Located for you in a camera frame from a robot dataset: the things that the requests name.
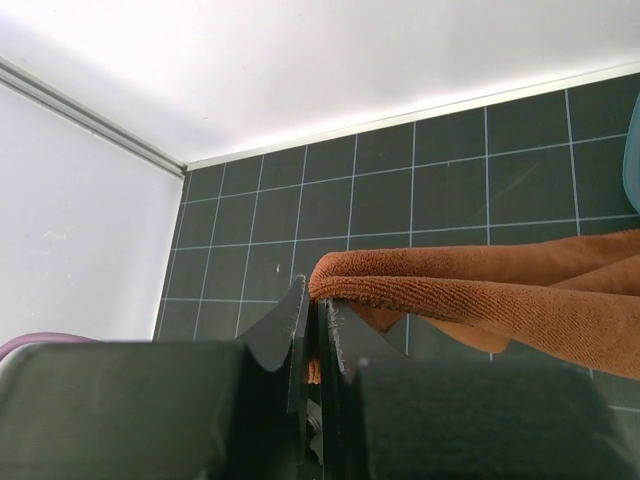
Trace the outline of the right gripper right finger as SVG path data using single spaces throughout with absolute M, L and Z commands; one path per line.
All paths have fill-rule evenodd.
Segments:
M 348 302 L 331 300 L 327 307 L 329 337 L 336 351 L 339 371 L 346 380 L 353 380 L 360 366 L 400 359 L 400 351 L 362 319 Z

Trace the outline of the brown towel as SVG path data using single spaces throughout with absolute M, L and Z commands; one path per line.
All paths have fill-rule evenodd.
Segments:
M 639 375 L 639 234 L 524 245 L 329 253 L 309 284 L 386 332 L 406 314 L 487 353 L 511 341 L 586 368 Z

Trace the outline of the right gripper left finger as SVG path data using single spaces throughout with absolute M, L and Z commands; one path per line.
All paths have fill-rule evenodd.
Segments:
M 284 372 L 286 413 L 306 408 L 306 277 L 298 275 L 284 297 L 241 336 L 267 372 Z

